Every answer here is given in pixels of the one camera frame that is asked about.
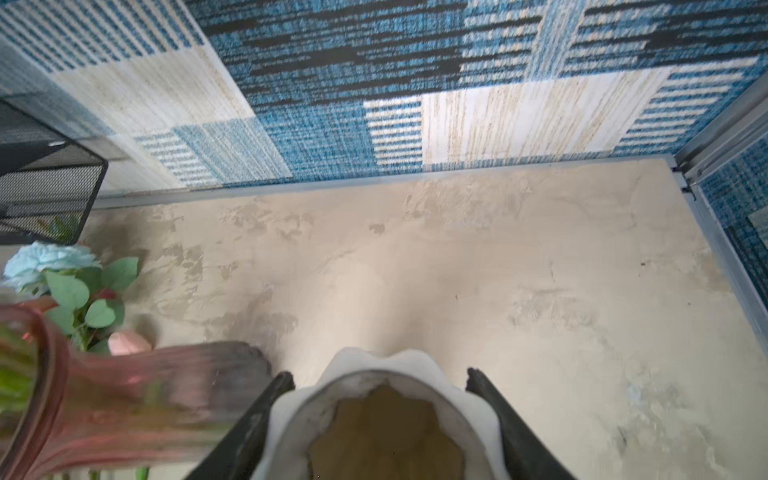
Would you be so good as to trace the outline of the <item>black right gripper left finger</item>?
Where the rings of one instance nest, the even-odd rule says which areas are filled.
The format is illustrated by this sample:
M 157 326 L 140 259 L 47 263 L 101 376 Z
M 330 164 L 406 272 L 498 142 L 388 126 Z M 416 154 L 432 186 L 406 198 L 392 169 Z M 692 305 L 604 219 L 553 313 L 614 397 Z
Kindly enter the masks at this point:
M 293 375 L 280 372 L 185 480 L 250 479 L 266 446 L 271 409 L 282 395 L 295 388 Z

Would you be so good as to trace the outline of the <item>red glass vase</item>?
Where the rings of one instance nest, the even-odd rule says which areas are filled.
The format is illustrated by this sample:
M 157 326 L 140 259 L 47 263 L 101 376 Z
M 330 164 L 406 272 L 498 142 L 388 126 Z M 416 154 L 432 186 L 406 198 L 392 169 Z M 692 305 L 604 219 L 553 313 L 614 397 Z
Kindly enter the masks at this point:
M 126 356 L 76 350 L 47 318 L 1 309 L 1 475 L 199 462 L 272 380 L 224 341 Z

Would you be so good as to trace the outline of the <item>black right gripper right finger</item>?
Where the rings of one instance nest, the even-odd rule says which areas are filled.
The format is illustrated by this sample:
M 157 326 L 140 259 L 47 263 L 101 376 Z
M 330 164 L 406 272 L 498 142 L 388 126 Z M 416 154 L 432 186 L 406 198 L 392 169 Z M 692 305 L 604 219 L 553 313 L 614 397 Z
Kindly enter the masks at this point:
M 469 368 L 467 374 L 465 390 L 485 400 L 499 419 L 504 463 L 512 479 L 575 480 L 481 370 Z

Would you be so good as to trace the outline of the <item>white ribbed ceramic vase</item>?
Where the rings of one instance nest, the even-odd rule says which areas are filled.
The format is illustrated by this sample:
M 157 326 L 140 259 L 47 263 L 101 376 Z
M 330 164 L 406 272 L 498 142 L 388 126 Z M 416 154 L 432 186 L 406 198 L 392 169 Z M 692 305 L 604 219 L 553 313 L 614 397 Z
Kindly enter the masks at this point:
M 508 479 L 500 421 L 420 350 L 345 348 L 273 405 L 256 479 Z

